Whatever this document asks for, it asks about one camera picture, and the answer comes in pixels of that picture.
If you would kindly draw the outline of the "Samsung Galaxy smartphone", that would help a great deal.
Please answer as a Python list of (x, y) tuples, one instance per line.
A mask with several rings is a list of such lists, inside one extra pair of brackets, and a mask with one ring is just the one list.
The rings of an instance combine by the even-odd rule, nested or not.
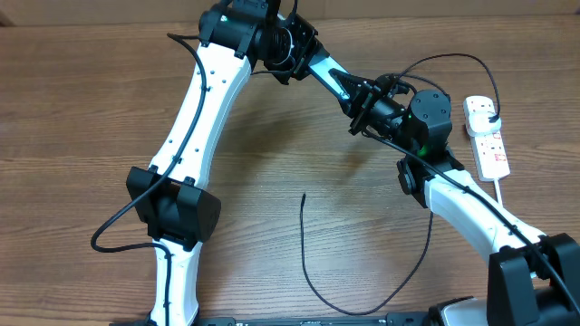
[(331, 70), (345, 72), (345, 69), (332, 56), (315, 55), (308, 63), (308, 70), (338, 101), (350, 99), (349, 94), (331, 75)]

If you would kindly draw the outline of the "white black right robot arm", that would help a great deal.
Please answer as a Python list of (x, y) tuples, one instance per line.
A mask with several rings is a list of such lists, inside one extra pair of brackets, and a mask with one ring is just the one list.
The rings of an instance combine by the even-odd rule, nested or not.
[(443, 217), (488, 268), (486, 299), (439, 303), (426, 324), (578, 324), (578, 243), (524, 223), (474, 182), (448, 146), (449, 95), (418, 91), (392, 75), (368, 80), (332, 69), (330, 76), (350, 132), (404, 153), (397, 163), (403, 192)]

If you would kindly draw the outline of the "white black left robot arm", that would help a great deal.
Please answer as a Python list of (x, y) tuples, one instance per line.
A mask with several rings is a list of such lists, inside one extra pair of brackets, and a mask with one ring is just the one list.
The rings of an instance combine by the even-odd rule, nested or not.
[(185, 98), (163, 145), (147, 168), (126, 180), (131, 203), (147, 226), (157, 259), (156, 299), (147, 325), (193, 325), (203, 244), (221, 202), (207, 191), (215, 150), (237, 96), (257, 62), (281, 83), (309, 74), (322, 78), (328, 56), (317, 31), (297, 12), (278, 13), (277, 1), (221, 1), (200, 18), (198, 34), (172, 35), (193, 56)]

